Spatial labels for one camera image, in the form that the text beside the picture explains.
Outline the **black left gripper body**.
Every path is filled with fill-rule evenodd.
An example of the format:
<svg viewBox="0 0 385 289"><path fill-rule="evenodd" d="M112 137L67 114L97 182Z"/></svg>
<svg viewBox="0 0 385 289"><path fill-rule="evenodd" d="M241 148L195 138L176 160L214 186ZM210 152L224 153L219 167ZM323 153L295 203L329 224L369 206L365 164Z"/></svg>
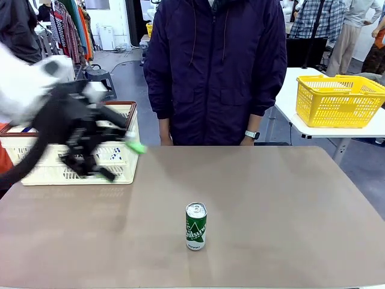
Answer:
<svg viewBox="0 0 385 289"><path fill-rule="evenodd" d="M32 147L32 165L42 158L48 145L65 145L64 154L92 155L102 142L97 121L102 84L85 79L56 85L43 97L44 106L32 121L38 138Z"/></svg>

